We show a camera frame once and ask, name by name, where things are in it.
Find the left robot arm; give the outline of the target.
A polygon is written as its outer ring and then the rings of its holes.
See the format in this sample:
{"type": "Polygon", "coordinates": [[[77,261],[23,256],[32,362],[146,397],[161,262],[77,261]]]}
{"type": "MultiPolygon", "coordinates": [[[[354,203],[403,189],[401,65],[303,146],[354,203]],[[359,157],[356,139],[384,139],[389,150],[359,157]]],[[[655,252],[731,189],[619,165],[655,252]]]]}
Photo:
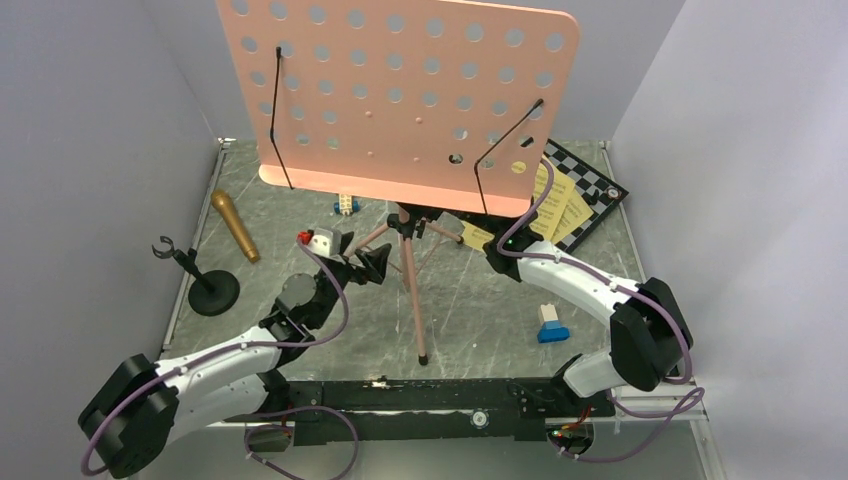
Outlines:
{"type": "Polygon", "coordinates": [[[385,279],[391,244],[347,255],[352,237],[334,229],[300,233],[296,244],[317,272],[286,279],[269,313],[235,337],[181,357],[122,361],[78,416],[87,439],[81,473],[127,478],[171,442],[219,420],[279,417],[288,402],[281,367],[344,331],[349,284],[385,279]]]}

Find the black microphone stand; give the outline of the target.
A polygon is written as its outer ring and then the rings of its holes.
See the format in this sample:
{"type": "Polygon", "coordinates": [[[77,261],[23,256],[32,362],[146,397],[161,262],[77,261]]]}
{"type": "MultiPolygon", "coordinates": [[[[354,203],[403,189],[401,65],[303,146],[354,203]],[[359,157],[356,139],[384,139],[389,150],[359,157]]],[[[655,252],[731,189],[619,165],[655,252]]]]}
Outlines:
{"type": "Polygon", "coordinates": [[[189,286],[187,299],[195,313],[214,317],[235,305],[240,295],[240,283],[232,273],[226,270],[209,270],[203,273],[196,263],[196,249],[177,249],[173,240],[167,236],[160,236],[159,241],[166,245],[166,248],[161,250],[152,245],[153,254],[159,259],[173,259],[194,279],[189,286]]]}

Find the gold microphone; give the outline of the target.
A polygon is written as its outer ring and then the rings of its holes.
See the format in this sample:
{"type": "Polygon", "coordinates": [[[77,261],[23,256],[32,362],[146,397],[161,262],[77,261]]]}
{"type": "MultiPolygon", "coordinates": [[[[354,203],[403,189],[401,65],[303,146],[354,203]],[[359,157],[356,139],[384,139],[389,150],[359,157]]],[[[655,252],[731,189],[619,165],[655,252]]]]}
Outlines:
{"type": "Polygon", "coordinates": [[[257,263],[261,256],[251,234],[245,226],[232,197],[222,189],[210,194],[210,204],[223,219],[241,252],[251,263],[257,263]]]}

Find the pink music stand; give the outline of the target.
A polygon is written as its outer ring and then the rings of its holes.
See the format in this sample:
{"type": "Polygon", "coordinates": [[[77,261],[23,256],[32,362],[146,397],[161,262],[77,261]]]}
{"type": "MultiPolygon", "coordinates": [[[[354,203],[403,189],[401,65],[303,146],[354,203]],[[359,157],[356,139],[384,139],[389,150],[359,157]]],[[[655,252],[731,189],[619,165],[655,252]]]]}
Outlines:
{"type": "Polygon", "coordinates": [[[473,1],[221,1],[257,141],[289,189],[513,218],[581,30],[552,9],[473,1]]]}

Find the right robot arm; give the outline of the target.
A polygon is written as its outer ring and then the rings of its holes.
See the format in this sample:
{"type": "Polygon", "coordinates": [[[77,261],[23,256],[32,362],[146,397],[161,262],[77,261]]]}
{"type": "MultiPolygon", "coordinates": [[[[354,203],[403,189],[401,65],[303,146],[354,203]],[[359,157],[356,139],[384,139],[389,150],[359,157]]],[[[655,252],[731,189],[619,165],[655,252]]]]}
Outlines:
{"type": "Polygon", "coordinates": [[[567,361],[555,374],[554,407],[576,415],[598,392],[630,386],[650,392],[684,364],[692,374],[691,332],[669,285],[644,282],[599,270],[544,241],[534,232],[493,239],[484,246],[498,273],[551,292],[599,321],[609,344],[567,361]]]}

